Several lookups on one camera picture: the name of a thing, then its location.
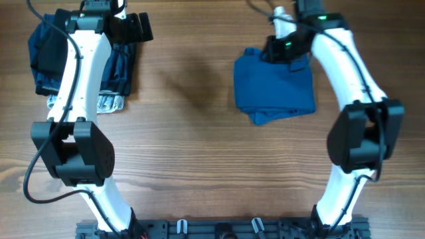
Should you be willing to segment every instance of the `clothing pile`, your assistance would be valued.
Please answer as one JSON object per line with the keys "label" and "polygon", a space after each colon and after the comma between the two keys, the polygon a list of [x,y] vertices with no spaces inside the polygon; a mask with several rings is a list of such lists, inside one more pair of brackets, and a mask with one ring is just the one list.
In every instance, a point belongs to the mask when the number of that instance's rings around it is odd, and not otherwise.
{"label": "clothing pile", "polygon": [[[58,9],[55,15],[44,15],[50,23],[65,31],[65,21],[70,11]],[[68,54],[65,36],[41,23],[28,40],[31,69],[35,81],[35,93],[47,96],[47,107],[56,102]],[[122,110],[124,97],[131,92],[137,44],[115,44],[106,63],[98,99],[98,113]]]}
{"label": "clothing pile", "polygon": [[291,64],[271,64],[261,59],[261,52],[247,48],[234,63],[236,107],[255,125],[314,113],[313,74],[307,56]]}

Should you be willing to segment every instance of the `wood grain surface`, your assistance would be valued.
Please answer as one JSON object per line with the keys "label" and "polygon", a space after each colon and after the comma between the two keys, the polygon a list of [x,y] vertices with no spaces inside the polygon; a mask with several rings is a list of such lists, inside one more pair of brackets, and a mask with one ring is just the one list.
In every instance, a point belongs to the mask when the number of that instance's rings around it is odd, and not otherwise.
{"label": "wood grain surface", "polygon": [[[78,2],[34,6],[54,13]],[[290,9],[289,1],[276,3]],[[355,214],[370,218],[373,238],[425,238],[425,1],[324,3],[344,14],[374,79],[406,108],[382,181],[365,187]],[[98,119],[137,217],[308,216],[329,178],[325,139],[339,114],[320,65],[312,65],[316,114],[256,127],[235,108],[233,64],[273,33],[265,17],[224,0],[130,1],[128,11],[149,13],[155,40],[139,48],[125,110]],[[36,151],[31,124],[48,113],[29,67],[27,40],[38,24],[24,1],[0,0],[0,238],[74,238],[77,222],[94,219],[78,195],[36,205],[22,193]],[[42,161],[30,189],[40,199],[71,190]]]}

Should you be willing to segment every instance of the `dark blue fabric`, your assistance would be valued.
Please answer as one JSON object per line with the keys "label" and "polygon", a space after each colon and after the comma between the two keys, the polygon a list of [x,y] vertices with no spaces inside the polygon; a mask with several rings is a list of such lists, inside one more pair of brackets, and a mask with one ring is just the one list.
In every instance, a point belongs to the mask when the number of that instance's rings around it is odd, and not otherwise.
{"label": "dark blue fabric", "polygon": [[[44,18],[53,23],[54,15],[45,14]],[[39,49],[44,44],[45,39],[48,38],[50,27],[42,22],[35,29],[35,32],[28,40],[28,48],[30,54],[30,61],[36,60]],[[66,57],[66,49],[53,49],[56,51],[64,50]],[[115,44],[109,57],[104,73],[102,76],[102,83],[100,85],[100,95],[119,95],[128,96],[131,92],[131,79],[135,62],[135,55],[137,52],[137,44],[127,44],[122,46]],[[40,73],[38,70],[32,68],[33,76],[35,79],[36,93],[48,96],[50,94],[57,95],[60,88],[60,80],[52,79],[46,74]]]}
{"label": "dark blue fabric", "polygon": [[131,79],[137,44],[122,46],[115,44],[105,65],[100,90],[118,92],[128,96],[131,92]]}
{"label": "dark blue fabric", "polygon": [[[290,72],[286,64],[261,61],[260,54],[257,48],[247,48],[244,56],[234,63],[236,107],[247,113],[255,125],[314,113],[311,68]],[[308,59],[304,56],[290,68],[296,70],[306,64]]]}
{"label": "dark blue fabric", "polygon": [[[45,14],[44,18],[51,23],[54,21],[54,15]],[[50,27],[46,23],[42,22],[37,26],[35,32],[29,38],[28,48],[29,58],[31,62],[33,62],[37,57],[37,53],[39,52],[42,40],[45,39],[45,36],[48,34],[49,29]],[[60,88],[60,82],[58,82],[57,80],[53,80],[52,78],[46,77],[44,74],[41,74],[33,68],[31,70],[33,72],[36,87],[56,90]]]}

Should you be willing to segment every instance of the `folded blue cloth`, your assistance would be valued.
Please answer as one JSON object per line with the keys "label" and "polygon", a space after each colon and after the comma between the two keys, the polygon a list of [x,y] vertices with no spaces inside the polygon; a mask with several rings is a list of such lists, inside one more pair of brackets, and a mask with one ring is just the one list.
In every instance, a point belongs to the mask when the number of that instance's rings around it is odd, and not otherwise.
{"label": "folded blue cloth", "polygon": [[314,113],[311,68],[290,72],[308,65],[307,56],[288,66],[263,62],[260,54],[257,48],[247,48],[234,63],[236,107],[255,125]]}

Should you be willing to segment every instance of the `black cable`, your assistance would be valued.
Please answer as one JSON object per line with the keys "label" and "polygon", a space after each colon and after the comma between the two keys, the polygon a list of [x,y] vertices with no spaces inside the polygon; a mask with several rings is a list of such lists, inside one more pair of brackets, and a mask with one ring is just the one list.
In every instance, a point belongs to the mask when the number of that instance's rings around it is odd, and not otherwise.
{"label": "black cable", "polygon": [[80,4],[80,11],[82,11],[83,10],[83,8],[84,8],[84,6],[86,5],[86,0],[83,0],[83,1],[81,1],[81,4]]}
{"label": "black cable", "polygon": [[52,139],[54,139],[55,137],[58,137],[59,129],[60,129],[61,125],[64,123],[65,118],[67,117],[67,115],[70,111],[72,98],[74,96],[77,81],[78,81],[78,76],[80,74],[80,69],[81,69],[80,64],[81,64],[81,58],[82,57],[81,57],[81,54],[80,54],[80,49],[78,48],[78,45],[76,44],[74,39],[72,39],[72,37],[70,37],[68,34],[66,34],[66,32],[62,31],[60,28],[56,27],[55,25],[53,25],[52,23],[50,23],[46,19],[44,19],[37,11],[35,11],[34,7],[31,5],[30,0],[27,0],[27,5],[28,5],[28,8],[31,10],[31,12],[34,13],[34,15],[36,17],[38,17],[41,21],[43,21],[44,23],[46,23],[47,25],[49,25],[50,27],[52,27],[56,31],[60,32],[62,35],[64,35],[71,42],[72,46],[74,47],[75,53],[76,53],[76,56],[75,56],[75,58],[76,58],[76,68],[75,68],[74,79],[72,81],[70,93],[69,93],[68,99],[66,100],[66,103],[65,103],[64,113],[60,117],[60,119],[59,119],[58,123],[56,124],[56,126],[54,127],[53,131],[50,133],[48,138],[44,141],[44,143],[41,145],[41,147],[39,148],[37,153],[34,155],[33,160],[31,161],[31,163],[30,163],[30,165],[27,169],[27,172],[25,173],[25,178],[24,178],[24,183],[23,183],[24,195],[30,202],[33,202],[33,203],[36,203],[36,204],[47,204],[47,203],[56,202],[58,200],[64,199],[64,198],[69,197],[71,195],[75,195],[77,193],[85,193],[85,194],[88,195],[88,197],[90,199],[92,199],[93,204],[96,207],[96,209],[99,211],[100,216],[103,218],[105,223],[110,227],[112,232],[115,235],[117,235],[118,237],[120,237],[120,235],[118,234],[116,229],[112,226],[112,224],[110,223],[110,221],[106,217],[104,211],[100,208],[100,205],[99,205],[98,201],[96,200],[96,197],[90,191],[76,190],[76,191],[72,191],[72,192],[69,192],[69,193],[65,193],[65,194],[63,194],[59,197],[55,197],[53,199],[47,199],[47,200],[34,199],[29,193],[29,178],[31,176],[31,172],[34,169],[35,163],[37,162],[37,160],[41,156],[41,153],[44,151],[46,146],[52,141]]}
{"label": "black cable", "polygon": [[274,9],[276,8],[276,5],[272,2],[272,0],[265,0],[265,1],[269,4],[272,11],[274,11]]}
{"label": "black cable", "polygon": [[117,11],[113,13],[113,15],[117,15],[118,13],[121,13],[125,9],[126,5],[127,5],[127,0],[123,0],[122,6],[118,7]]}
{"label": "black cable", "polygon": [[287,23],[293,23],[293,24],[298,25],[298,26],[301,26],[301,27],[303,27],[303,28],[305,28],[307,30],[313,31],[313,32],[315,32],[317,34],[323,34],[326,37],[328,37],[329,39],[333,40],[335,43],[337,43],[342,48],[342,50],[345,53],[347,53],[347,55],[349,56],[349,58],[354,63],[354,65],[355,65],[355,67],[357,69],[357,72],[359,73],[359,76],[360,76],[360,78],[362,80],[362,83],[363,83],[363,85],[365,87],[364,91],[367,93],[367,96],[369,97],[369,99],[370,99],[370,101],[372,103],[372,107],[373,107],[373,111],[374,111],[374,117],[375,117],[376,125],[378,127],[378,134],[379,134],[379,158],[377,160],[377,173],[376,173],[376,176],[375,176],[374,179],[371,178],[371,177],[369,177],[369,176],[367,176],[367,175],[360,175],[359,177],[357,177],[355,179],[356,180],[356,183],[355,183],[355,185],[353,187],[353,190],[351,191],[351,194],[349,196],[349,200],[347,201],[347,204],[345,205],[345,208],[343,208],[343,210],[341,212],[341,215],[338,217],[338,219],[335,222],[335,224],[331,227],[331,229],[327,233],[327,235],[330,235],[336,229],[336,227],[338,226],[338,224],[340,223],[340,221],[342,220],[342,218],[344,217],[344,215],[346,215],[346,213],[348,211],[348,208],[350,207],[350,204],[353,201],[353,198],[355,196],[355,193],[357,191],[357,187],[359,186],[361,179],[366,179],[368,181],[377,183],[379,181],[380,177],[381,177],[382,166],[383,166],[383,159],[384,159],[384,127],[383,127],[382,119],[381,119],[381,117],[379,115],[379,109],[377,107],[377,103],[375,102],[375,100],[374,100],[374,98],[373,98],[373,96],[371,94],[371,89],[370,89],[369,85],[366,82],[366,78],[365,78],[365,76],[363,74],[363,71],[361,70],[361,67],[359,66],[359,63],[356,61],[355,57],[350,52],[350,50],[341,41],[339,41],[338,39],[336,39],[334,36],[326,33],[322,29],[315,28],[315,27],[310,26],[310,25],[307,25],[305,23],[301,23],[301,22],[297,22],[297,21],[285,19],[283,17],[275,16],[272,13],[269,13],[267,11],[264,11],[264,10],[260,9],[259,7],[255,6],[251,2],[251,0],[246,0],[246,3],[253,10],[255,10],[255,11],[259,12],[259,13],[262,13],[262,14],[268,16],[270,19],[279,19],[279,20],[285,21]]}

